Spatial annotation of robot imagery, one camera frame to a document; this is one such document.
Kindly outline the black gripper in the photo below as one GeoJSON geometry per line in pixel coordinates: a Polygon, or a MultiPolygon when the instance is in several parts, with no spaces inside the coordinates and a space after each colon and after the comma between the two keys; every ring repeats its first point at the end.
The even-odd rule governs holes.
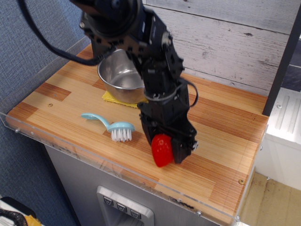
{"type": "Polygon", "coordinates": [[[171,139],[174,162],[180,164],[198,148],[195,128],[188,121],[190,109],[187,97],[173,97],[168,101],[139,103],[142,128],[148,143],[158,134],[167,134],[171,139]]]}

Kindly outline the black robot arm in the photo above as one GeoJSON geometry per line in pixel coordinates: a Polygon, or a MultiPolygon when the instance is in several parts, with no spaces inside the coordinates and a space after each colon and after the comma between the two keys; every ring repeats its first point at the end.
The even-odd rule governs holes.
{"type": "Polygon", "coordinates": [[[106,47],[126,51],[145,85],[147,103],[139,103],[140,119],[148,142],[159,135],[170,138],[173,159],[181,163],[198,146],[196,130],[187,118],[189,82],[181,77],[183,60],[173,38],[157,14],[140,0],[75,0],[82,14],[82,29],[94,56],[106,47]]]}

